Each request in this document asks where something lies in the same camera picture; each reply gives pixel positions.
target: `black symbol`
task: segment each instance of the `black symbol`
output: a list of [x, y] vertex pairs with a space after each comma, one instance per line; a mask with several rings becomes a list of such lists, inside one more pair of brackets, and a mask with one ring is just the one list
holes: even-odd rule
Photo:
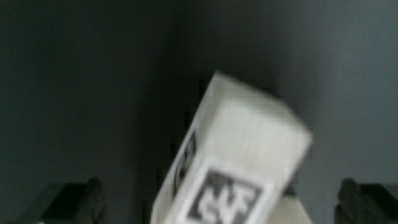
[[208, 172], [188, 211], [188, 219], [202, 224], [243, 224], [261, 189], [215, 171]]
[[195, 132], [192, 133], [192, 136], [190, 136], [190, 140], [188, 140], [188, 144], [186, 144], [185, 152], [183, 152], [183, 157], [179, 159], [177, 167], [176, 167], [174, 189], [172, 189], [174, 196], [176, 196], [183, 178], [188, 172], [193, 156], [195, 156]]

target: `gray wall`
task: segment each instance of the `gray wall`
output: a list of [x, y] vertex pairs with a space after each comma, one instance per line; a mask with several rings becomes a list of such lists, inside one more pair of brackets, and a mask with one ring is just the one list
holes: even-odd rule
[[293, 183], [314, 223], [332, 223], [341, 178], [398, 182], [396, 2], [0, 6], [0, 222], [48, 183], [90, 176], [112, 223], [147, 222], [220, 69], [282, 97], [314, 131]]
[[0, 2], [0, 223], [50, 183], [92, 176], [112, 223], [142, 216], [135, 114], [174, 10], [161, 1]]

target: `black object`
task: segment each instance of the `black object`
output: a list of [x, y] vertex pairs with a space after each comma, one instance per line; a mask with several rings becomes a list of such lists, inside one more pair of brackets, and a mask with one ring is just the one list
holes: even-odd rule
[[339, 189], [339, 207], [336, 224], [398, 224], [398, 200], [382, 184], [357, 184], [352, 178], [343, 180]]
[[355, 224], [355, 222], [350, 219], [350, 216], [345, 213], [341, 205], [336, 206], [336, 210], [334, 210], [334, 223], [336, 224]]
[[66, 184], [41, 219], [46, 224], [105, 224], [106, 208], [101, 183]]

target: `dark background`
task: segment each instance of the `dark background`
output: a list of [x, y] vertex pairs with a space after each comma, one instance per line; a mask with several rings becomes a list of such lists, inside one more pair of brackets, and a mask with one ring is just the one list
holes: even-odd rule
[[293, 185], [330, 224], [343, 177], [398, 182], [396, 12], [392, 0], [0, 1], [0, 222], [50, 183], [98, 176], [110, 223], [147, 223], [220, 69], [314, 132]]

